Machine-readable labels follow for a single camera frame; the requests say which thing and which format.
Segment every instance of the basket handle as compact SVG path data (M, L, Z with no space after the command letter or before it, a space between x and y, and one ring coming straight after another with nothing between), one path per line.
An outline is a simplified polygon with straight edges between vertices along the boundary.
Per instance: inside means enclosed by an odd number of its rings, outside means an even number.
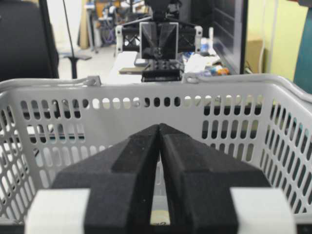
M312 103L312 95L305 92L288 79L271 74L251 74L251 75L235 75L235 76L223 76L223 77L204 77L199 76L199 73L186 73L183 75L183 83L197 84L200 82L272 82L282 85L287 90L291 91L298 98L303 101Z
M0 82L0 92L12 88L19 88L25 86L101 86L100 77L93 76L83 79L61 80L61 79L37 79L37 78L19 78L10 79Z

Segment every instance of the black chair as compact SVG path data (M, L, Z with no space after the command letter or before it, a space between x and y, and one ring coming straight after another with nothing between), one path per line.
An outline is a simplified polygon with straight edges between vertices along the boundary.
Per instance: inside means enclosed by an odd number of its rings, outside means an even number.
M77 78L77 60L67 56ZM13 78L59 78L56 50L46 0L39 7L20 0L0 0L0 81Z

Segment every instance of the blue object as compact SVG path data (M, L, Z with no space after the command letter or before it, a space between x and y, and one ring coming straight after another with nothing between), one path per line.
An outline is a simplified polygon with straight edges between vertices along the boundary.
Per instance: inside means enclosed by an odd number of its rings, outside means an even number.
M184 52L183 55L184 57L189 60L189 58L194 54L194 52Z
M294 83L312 94L312 8L309 8L302 35Z
M208 49L209 49L209 46L208 46L208 44L206 43L206 44L202 44L202 45L201 45L200 51L201 51L201 52L208 52Z
M208 70L205 70L205 71L202 71L200 74L199 74L200 77L202 78L208 78L208 77L211 77L212 76L212 73Z

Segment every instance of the cable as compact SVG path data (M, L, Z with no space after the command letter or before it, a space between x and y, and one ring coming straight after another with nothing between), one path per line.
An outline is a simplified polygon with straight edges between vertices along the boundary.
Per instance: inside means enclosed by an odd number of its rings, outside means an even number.
M140 1L136 1L136 2L133 2L133 5L134 4L137 4L137 3L140 3L140 2L143 2L144 0L140 0Z
M275 0L274 21L272 24L271 45L270 45L270 54L269 54L269 62L268 62L269 73L271 73L271 67L272 67L273 48L274 48L276 24L277 24L277 10L278 10L278 0Z
M250 66L250 63L246 60L246 64L247 66L245 66L245 72L247 72L248 74L253 74L253 70Z
M66 5L65 5L65 0L63 0L63 5L64 5L65 18L66 18L67 32L68 32L69 41L70 41L70 48L72 50L72 55L73 55L73 58L74 58L75 54L74 54L72 36L70 35L70 30L69 30L69 23L68 23L68 18L67 18L67 10L66 10Z
M262 73L263 71L263 55L264 55L264 50L265 50L265 11L266 11L266 5L267 1L263 0L263 15L262 15L262 48L260 52L260 57L259 57L259 65L258 65L258 72Z

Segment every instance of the white plastic basket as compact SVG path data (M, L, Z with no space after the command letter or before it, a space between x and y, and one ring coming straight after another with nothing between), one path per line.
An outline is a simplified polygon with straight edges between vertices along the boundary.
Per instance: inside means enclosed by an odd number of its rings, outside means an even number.
M162 122L261 168L294 213L312 213L311 103L311 95L270 75L124 86L92 78L5 81L0 215L23 221L36 191L58 171Z

